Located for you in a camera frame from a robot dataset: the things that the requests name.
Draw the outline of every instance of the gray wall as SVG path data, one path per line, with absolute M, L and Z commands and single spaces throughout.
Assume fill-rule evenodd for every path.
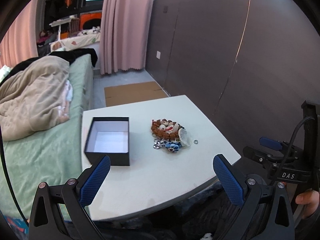
M 320 37 L 292 0 L 154 1 L 146 70 L 171 96 L 187 95 L 240 154 L 263 149 L 261 136 L 290 139 L 303 101 L 320 101 L 319 62 Z M 237 165 L 265 176 L 250 160 Z

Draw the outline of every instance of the metal screw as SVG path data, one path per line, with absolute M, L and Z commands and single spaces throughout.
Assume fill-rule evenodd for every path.
M 39 184 L 39 188 L 44 188 L 45 187 L 45 182 L 41 182 L 40 184 Z
M 248 179 L 247 181 L 250 185 L 256 184 L 256 181 L 254 179 Z
M 278 182 L 277 185 L 279 188 L 284 188 L 284 184 L 282 182 Z
M 76 183 L 76 179 L 68 179 L 68 184 L 73 185 Z

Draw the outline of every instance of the open black box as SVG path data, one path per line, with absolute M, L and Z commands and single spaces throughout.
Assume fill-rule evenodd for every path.
M 130 166 L 129 117 L 94 117 L 84 153 L 91 164 L 108 155 L 113 166 Z

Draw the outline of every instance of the pillow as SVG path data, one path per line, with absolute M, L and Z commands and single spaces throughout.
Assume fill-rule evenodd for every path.
M 7 65 L 4 65 L 0 69 L 0 82 L 2 82 L 7 75 L 9 75 L 11 70 L 12 68 L 8 67 Z

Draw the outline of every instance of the green bedsheet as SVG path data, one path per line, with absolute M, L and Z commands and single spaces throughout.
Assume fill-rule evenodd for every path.
M 78 58 L 70 66 L 73 99 L 69 121 L 17 141 L 4 142 L 12 187 L 27 218 L 40 182 L 59 185 L 81 174 L 81 121 L 82 112 L 89 107 L 90 95 L 87 95 L 86 88 L 88 78 L 92 78 L 91 66 L 90 55 Z M 6 216 L 21 218 L 11 198 L 1 163 L 0 210 Z

